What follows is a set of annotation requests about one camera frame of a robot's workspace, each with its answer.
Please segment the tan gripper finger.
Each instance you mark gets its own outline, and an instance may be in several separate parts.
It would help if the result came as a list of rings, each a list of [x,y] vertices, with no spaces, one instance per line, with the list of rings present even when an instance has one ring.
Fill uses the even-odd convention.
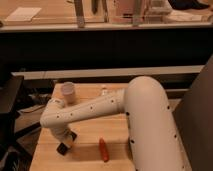
[[[64,141],[63,143],[68,147],[68,148],[71,148],[74,144],[74,140],[71,136],[68,136]]]

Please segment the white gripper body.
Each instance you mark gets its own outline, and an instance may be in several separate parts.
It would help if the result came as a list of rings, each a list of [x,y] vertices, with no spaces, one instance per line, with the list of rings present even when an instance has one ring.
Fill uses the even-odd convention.
[[[51,129],[51,133],[59,141],[71,138],[71,131],[68,127],[54,127]]]

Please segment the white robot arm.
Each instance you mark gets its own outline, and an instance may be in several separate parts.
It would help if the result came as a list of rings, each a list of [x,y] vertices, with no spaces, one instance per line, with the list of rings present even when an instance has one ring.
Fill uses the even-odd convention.
[[[136,77],[124,89],[62,109],[53,104],[41,115],[43,127],[65,130],[72,122],[124,113],[136,171],[184,171],[168,97],[156,79]]]

